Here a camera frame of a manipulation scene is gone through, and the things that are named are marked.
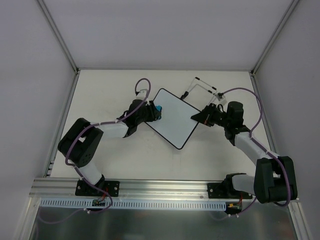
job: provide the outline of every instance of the metal rod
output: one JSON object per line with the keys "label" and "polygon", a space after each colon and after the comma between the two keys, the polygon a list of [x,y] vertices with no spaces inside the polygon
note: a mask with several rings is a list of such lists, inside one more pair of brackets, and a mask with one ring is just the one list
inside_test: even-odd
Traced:
{"label": "metal rod", "polygon": [[293,11],[296,9],[298,3],[300,2],[300,0],[292,0],[290,5],[288,6],[288,8],[286,9],[286,11],[284,12],[280,22],[278,23],[278,25],[276,26],[275,30],[273,31],[270,39],[268,40],[267,44],[265,45],[262,54],[260,55],[258,61],[256,62],[256,64],[254,65],[253,69],[251,70],[253,76],[257,73],[259,67],[261,66],[262,62],[264,61],[264,59],[266,58],[268,52],[270,51],[271,47],[273,46],[273,44],[275,43],[275,41],[277,40],[279,34],[281,33],[281,31],[283,30],[284,26],[286,25],[286,23],[288,22],[288,19],[290,18],[290,16],[292,15]]}
{"label": "metal rod", "polygon": [[190,88],[191,88],[191,86],[192,86],[192,84],[194,83],[195,80],[196,80],[196,78],[194,77],[194,78],[192,79],[192,82],[190,83],[188,89],[186,90],[188,93],[189,93]]}
{"label": "metal rod", "polygon": [[54,36],[56,37],[56,39],[57,39],[57,41],[58,41],[58,43],[59,43],[64,55],[68,59],[73,71],[75,73],[78,72],[77,65],[76,65],[76,63],[75,63],[75,61],[74,61],[74,59],[73,59],[73,57],[72,57],[72,55],[71,55],[71,53],[69,51],[69,49],[68,49],[68,47],[67,47],[67,45],[66,45],[66,43],[65,43],[65,41],[64,41],[64,39],[63,39],[63,37],[61,35],[56,23],[55,23],[52,15],[50,14],[50,11],[49,11],[47,5],[45,4],[44,0],[35,0],[35,1],[37,2],[38,6],[40,7],[40,9],[41,9],[46,21],[48,22],[48,24],[49,24]]}
{"label": "metal rod", "polygon": [[188,92],[191,93],[191,91],[196,87],[199,86],[200,88],[202,88],[203,90],[205,90],[206,92],[208,92],[209,89],[206,89],[204,86],[201,86],[200,84],[195,84]]}
{"label": "metal rod", "polygon": [[250,68],[206,68],[206,67],[176,67],[176,66],[143,66],[143,67],[127,67],[118,65],[104,66],[79,66],[79,70],[169,70],[169,71],[217,71],[217,72],[249,72]]}
{"label": "metal rod", "polygon": [[210,99],[210,101],[209,101],[209,103],[208,103],[207,105],[209,106],[210,104],[213,104],[216,99],[217,99],[217,97],[216,97],[216,95],[214,94],[213,97]]}
{"label": "metal rod", "polygon": [[64,127],[65,127],[65,124],[66,124],[66,121],[67,121],[68,112],[69,112],[69,109],[70,109],[70,106],[71,106],[72,98],[74,97],[74,93],[75,93],[75,90],[76,90],[76,86],[77,86],[77,82],[78,82],[78,79],[79,79],[79,75],[80,75],[80,73],[77,73],[73,77],[72,85],[71,85],[70,91],[68,93],[68,96],[66,98],[66,101],[64,103],[63,112],[62,112],[62,115],[60,117],[57,129],[56,129],[55,134],[54,134],[54,140],[53,140],[53,143],[52,143],[52,146],[51,146],[51,149],[50,149],[49,158],[47,160],[47,164],[45,165],[45,169],[43,170],[44,176],[47,175],[50,165],[53,164],[54,161],[55,161],[55,157],[56,157],[56,154],[57,154],[57,151],[58,151],[58,149],[57,149],[58,148],[58,143],[59,143],[59,141],[61,139],[61,136],[62,136],[62,133],[64,131]]}
{"label": "metal rod", "polygon": [[[36,178],[29,196],[46,198],[94,198],[75,196],[78,180],[78,178]],[[221,181],[116,180],[120,182],[118,197],[120,199],[133,200],[209,201],[207,184],[221,183]],[[210,199],[210,201],[225,202],[231,200]]]}
{"label": "metal rod", "polygon": [[203,82],[204,84],[206,84],[207,86],[209,86],[210,88],[217,90],[214,86],[209,85],[208,83],[206,83],[205,81],[202,81],[200,78],[198,79],[199,81]]}
{"label": "metal rod", "polygon": [[[252,83],[254,92],[261,99],[259,89],[257,86],[257,82],[256,82],[256,78],[251,73],[250,73],[250,78],[251,78],[251,83]],[[268,122],[267,117],[264,113],[262,114],[262,121],[263,121],[264,130],[266,133],[266,137],[267,137],[269,145],[270,145],[270,150],[276,153],[277,149],[276,149],[275,141],[274,141],[273,135],[270,130],[269,122]]]}
{"label": "metal rod", "polygon": [[296,233],[296,237],[298,240],[312,240],[314,239],[308,223],[306,221],[306,217],[304,211],[301,207],[300,202],[290,202],[288,205],[292,224],[294,226],[294,230]]}
{"label": "metal rod", "polygon": [[29,239],[33,230],[33,225],[36,220],[38,207],[40,204],[39,197],[29,198],[28,206],[25,213],[21,216],[16,234],[13,239]]}

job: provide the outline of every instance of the metal frame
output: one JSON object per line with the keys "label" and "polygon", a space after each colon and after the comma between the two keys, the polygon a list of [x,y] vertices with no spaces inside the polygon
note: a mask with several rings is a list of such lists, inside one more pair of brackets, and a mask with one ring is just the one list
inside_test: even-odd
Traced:
{"label": "metal frame", "polygon": [[[30,197],[84,198],[75,196],[78,178],[36,178],[30,190]],[[231,202],[238,199],[209,199],[207,184],[221,181],[189,180],[129,180],[119,181],[119,198],[132,200],[170,200],[170,201],[218,201]]]}
{"label": "metal frame", "polygon": [[50,149],[50,152],[49,152],[49,157],[48,157],[48,160],[47,160],[47,164],[45,165],[45,169],[43,170],[43,173],[44,173],[43,176],[44,177],[50,177],[51,167],[53,166],[55,158],[56,158],[56,154],[57,154],[57,151],[58,151],[58,143],[59,143],[59,141],[60,141],[60,139],[62,137],[64,128],[65,128],[65,124],[66,124],[67,117],[68,117],[68,112],[69,112],[69,109],[70,109],[70,106],[71,106],[72,99],[73,99],[74,94],[75,94],[75,90],[76,90],[76,86],[77,86],[77,83],[78,83],[79,75],[80,75],[80,71],[78,71],[74,75],[73,80],[72,80],[72,84],[71,84],[71,87],[70,87],[70,91],[69,91],[68,96],[67,96],[67,98],[65,100],[64,108],[63,108],[63,111],[62,111],[62,115],[60,117],[57,129],[56,129],[56,131],[54,133],[54,139],[53,139],[53,143],[52,143],[52,146],[51,146],[51,149]]}
{"label": "metal frame", "polygon": [[[61,115],[59,124],[57,126],[57,130],[54,135],[54,141],[52,143],[52,147],[50,149],[48,163],[44,170],[43,178],[36,178],[33,182],[31,191],[30,191],[30,201],[27,207],[26,212],[24,213],[23,224],[18,228],[18,239],[28,239],[32,233],[32,227],[34,221],[36,219],[36,214],[38,211],[39,204],[41,202],[41,198],[78,198],[75,196],[75,188],[77,185],[77,178],[51,178],[50,176],[50,166],[53,165],[54,159],[57,153],[57,145],[62,136],[63,129],[67,120],[68,112],[70,109],[70,105],[72,102],[72,98],[76,89],[76,85],[79,78],[79,68],[77,67],[55,21],[45,4],[44,0],[35,0],[41,9],[44,18],[49,24],[55,38],[57,39],[61,50],[65,54],[68,59],[73,71],[75,72],[75,76],[73,78],[73,82],[66,99],[63,113]],[[277,40],[279,34],[283,30],[284,26],[288,22],[288,19],[292,15],[293,11],[296,9],[300,0],[292,0],[287,10],[285,11],[283,17],[278,23],[276,29],[272,33],[270,39],[268,40],[265,48],[262,51],[258,61],[253,67],[250,78],[252,82],[252,86],[254,91],[259,96],[257,81],[255,79],[255,74],[264,61],[265,57],[268,55],[268,52],[272,48],[273,44]],[[83,67],[83,70],[97,70],[104,69],[108,70],[110,68],[90,68]],[[268,124],[268,120],[266,116],[263,116],[264,128],[266,131],[266,135],[269,141],[270,149],[276,152],[277,147],[275,145],[272,132],[270,130],[270,126]],[[215,201],[215,202],[230,202],[236,201],[237,199],[208,199],[207,192],[207,183],[208,181],[176,181],[176,180],[118,180],[120,181],[120,190],[119,190],[119,199],[126,200],[164,200],[164,201],[187,201],[187,202],[207,202],[207,201]],[[299,201],[293,201],[289,205],[289,210],[291,213],[292,223],[294,225],[296,234],[299,240],[312,239],[312,235],[310,230],[306,224],[304,213],[301,208],[301,204]]]}
{"label": "metal frame", "polygon": [[216,72],[250,72],[250,68],[185,68],[185,67],[135,67],[135,68],[129,68],[129,67],[88,67],[88,66],[79,66],[79,70],[155,70],[155,71],[161,71],[161,70],[168,70],[168,71],[216,71]]}
{"label": "metal frame", "polygon": [[290,5],[288,6],[288,8],[286,9],[285,13],[283,14],[280,22],[278,23],[278,25],[276,26],[275,30],[273,31],[270,39],[268,40],[267,44],[265,45],[262,54],[260,55],[258,61],[256,62],[256,64],[254,65],[253,69],[251,70],[251,73],[253,76],[256,75],[259,67],[261,66],[262,62],[264,61],[264,59],[266,58],[266,56],[268,55],[269,51],[271,50],[272,46],[274,45],[274,43],[276,42],[278,36],[280,35],[280,33],[282,32],[282,30],[284,29],[284,26],[286,25],[286,23],[288,22],[289,18],[291,17],[292,13],[294,12],[294,10],[296,9],[298,3],[300,2],[300,0],[292,0]]}
{"label": "metal frame", "polygon": [[49,26],[50,26],[55,38],[57,39],[57,41],[58,41],[58,43],[59,43],[64,55],[68,59],[73,71],[75,73],[77,73],[79,69],[78,69],[78,67],[77,67],[77,65],[76,65],[76,63],[75,63],[75,61],[74,61],[74,59],[73,59],[73,57],[72,57],[67,45],[65,43],[65,40],[63,39],[63,37],[62,37],[62,35],[61,35],[61,33],[60,33],[60,31],[59,31],[59,29],[58,29],[58,27],[57,27],[52,15],[51,15],[47,5],[45,4],[44,0],[35,0],[35,1],[38,4],[39,8],[41,9],[45,20],[49,24]]}
{"label": "metal frame", "polygon": [[[112,209],[129,210],[196,210],[196,211],[221,211],[227,209],[227,205],[222,201],[179,201],[179,200],[137,200],[113,198]],[[103,209],[104,206],[96,206],[96,199],[87,198],[61,198],[44,197],[41,198],[40,207],[66,208],[66,209]],[[106,206],[111,204],[109,198],[102,200]]]}

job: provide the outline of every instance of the whiteboard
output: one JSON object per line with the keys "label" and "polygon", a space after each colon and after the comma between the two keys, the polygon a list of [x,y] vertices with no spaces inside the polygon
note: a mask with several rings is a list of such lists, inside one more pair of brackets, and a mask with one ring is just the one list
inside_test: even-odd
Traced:
{"label": "whiteboard", "polygon": [[153,103],[162,107],[161,119],[146,124],[181,150],[198,125],[190,118],[200,111],[164,88],[158,91]]}

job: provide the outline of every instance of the gray wall panel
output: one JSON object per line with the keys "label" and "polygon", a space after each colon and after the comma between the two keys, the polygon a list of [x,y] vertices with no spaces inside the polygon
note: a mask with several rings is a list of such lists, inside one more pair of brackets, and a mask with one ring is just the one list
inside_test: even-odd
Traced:
{"label": "gray wall panel", "polygon": [[36,1],[1,1],[0,31],[0,239],[11,240],[74,73]]}
{"label": "gray wall panel", "polygon": [[45,0],[78,67],[250,70],[291,0]]}
{"label": "gray wall panel", "polygon": [[257,73],[258,88],[279,154],[294,160],[314,239],[320,235],[320,1],[303,0]]}

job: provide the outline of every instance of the white table surface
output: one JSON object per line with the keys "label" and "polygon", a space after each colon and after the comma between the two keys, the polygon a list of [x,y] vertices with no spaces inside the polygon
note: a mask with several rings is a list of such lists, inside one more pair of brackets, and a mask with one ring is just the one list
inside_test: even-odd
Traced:
{"label": "white table surface", "polygon": [[[114,120],[129,108],[135,98],[134,87],[140,78],[151,81],[153,99],[160,88],[180,97],[194,77],[225,90],[243,87],[253,89],[248,72],[229,71],[167,71],[167,70],[82,70],[78,79],[63,135],[78,118],[90,122]],[[146,88],[141,83],[139,88]],[[259,118],[253,95],[236,90],[226,94],[227,100],[243,103],[244,124],[251,128]],[[195,88],[185,99],[202,110],[211,95]],[[263,124],[254,135],[266,146],[268,140]],[[254,175],[255,166],[241,150],[225,138],[224,129],[199,124],[182,150],[175,149],[145,123],[128,138],[101,141],[93,161],[106,178],[150,180],[223,180],[226,174]],[[77,178],[72,167],[65,165],[58,152],[51,177]]]}

